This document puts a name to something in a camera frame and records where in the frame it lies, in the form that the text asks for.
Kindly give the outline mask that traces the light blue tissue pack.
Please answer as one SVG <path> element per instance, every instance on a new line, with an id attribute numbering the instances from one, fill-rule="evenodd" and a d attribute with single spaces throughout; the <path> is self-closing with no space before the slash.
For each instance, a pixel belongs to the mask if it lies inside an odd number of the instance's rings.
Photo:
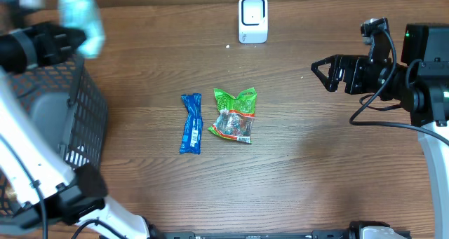
<path id="1" fill-rule="evenodd" d="M 78 47 L 78 53 L 86 59 L 97 58 L 106 40 L 97 1 L 58 0 L 58 11 L 62 26 L 80 29 L 86 35 L 86 40 Z"/>

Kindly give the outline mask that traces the green snack bag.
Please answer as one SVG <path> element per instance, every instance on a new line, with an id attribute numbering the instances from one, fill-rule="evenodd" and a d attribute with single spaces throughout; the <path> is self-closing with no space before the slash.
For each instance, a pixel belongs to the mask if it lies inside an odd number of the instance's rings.
<path id="1" fill-rule="evenodd" d="M 236 97 L 226 91 L 215 88 L 219 116 L 208 127 L 214 135 L 224 139 L 251 144 L 251 132 L 255 119 L 257 92 L 254 88 L 241 91 Z"/>

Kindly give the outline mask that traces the blue snack wrapper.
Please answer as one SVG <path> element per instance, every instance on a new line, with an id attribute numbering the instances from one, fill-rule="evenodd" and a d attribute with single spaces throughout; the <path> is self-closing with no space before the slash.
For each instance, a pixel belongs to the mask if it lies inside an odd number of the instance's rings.
<path id="1" fill-rule="evenodd" d="M 203 119 L 201 115 L 201 94 L 181 96 L 187 110 L 187 118 L 180 146 L 180 153 L 201 153 L 201 136 L 203 130 Z"/>

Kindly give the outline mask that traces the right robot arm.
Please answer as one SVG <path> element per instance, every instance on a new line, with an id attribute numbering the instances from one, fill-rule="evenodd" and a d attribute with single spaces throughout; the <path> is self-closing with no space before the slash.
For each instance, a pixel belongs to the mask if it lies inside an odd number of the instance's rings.
<path id="1" fill-rule="evenodd" d="M 371 103 L 397 100 L 388 110 L 404 109 L 410 123 L 364 121 L 364 125 L 414 130 L 429 171 L 434 207 L 435 238 L 448 237 L 448 25 L 412 23 L 406 26 L 403 50 L 397 55 L 387 19 L 361 24 L 367 55 L 331 55 L 312 63 L 311 70 L 325 89 L 339 83 L 350 95 L 361 94 L 356 117 Z"/>

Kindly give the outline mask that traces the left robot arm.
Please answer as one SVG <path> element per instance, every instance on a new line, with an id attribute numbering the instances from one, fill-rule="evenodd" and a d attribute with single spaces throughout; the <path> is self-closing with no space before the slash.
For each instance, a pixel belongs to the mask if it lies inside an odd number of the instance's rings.
<path id="1" fill-rule="evenodd" d="M 11 219 L 18 231 L 52 223 L 77 225 L 74 237 L 90 228 L 106 238 L 158 238 L 144 217 L 133 214 L 107 192 L 90 164 L 73 170 L 39 133 L 8 84 L 11 74 L 66 62 L 86 41 L 82 29 L 42 22 L 1 36 L 1 170 L 20 208 Z"/>

